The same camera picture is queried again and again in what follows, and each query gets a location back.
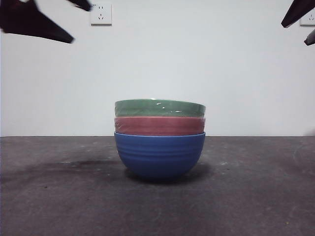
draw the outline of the ribbed bowl exterior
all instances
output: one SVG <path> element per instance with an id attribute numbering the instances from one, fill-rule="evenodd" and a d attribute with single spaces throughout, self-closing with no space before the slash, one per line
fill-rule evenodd
<path id="1" fill-rule="evenodd" d="M 122 162 L 148 179 L 167 179 L 188 172 L 200 158 L 205 133 L 185 136 L 139 136 L 115 132 Z"/>

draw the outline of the bowl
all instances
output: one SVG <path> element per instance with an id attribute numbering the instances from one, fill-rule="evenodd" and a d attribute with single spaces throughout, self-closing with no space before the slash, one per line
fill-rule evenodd
<path id="1" fill-rule="evenodd" d="M 188 172 L 200 158 L 205 133 L 184 136 L 142 136 L 115 132 L 118 154 L 132 172 L 146 179 L 173 179 Z"/>
<path id="2" fill-rule="evenodd" d="M 117 117 L 115 130 L 121 134 L 182 136 L 203 133 L 205 118 L 199 117 Z"/>
<path id="3" fill-rule="evenodd" d="M 201 104 L 174 100 L 133 99 L 115 102 L 116 117 L 204 117 Z"/>

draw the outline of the concrete floor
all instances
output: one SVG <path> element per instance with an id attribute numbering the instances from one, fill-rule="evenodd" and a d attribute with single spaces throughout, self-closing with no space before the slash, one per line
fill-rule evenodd
<path id="1" fill-rule="evenodd" d="M 1 138 L 2 236 L 314 236 L 315 137 L 207 137 L 146 182 L 113 137 Z"/>

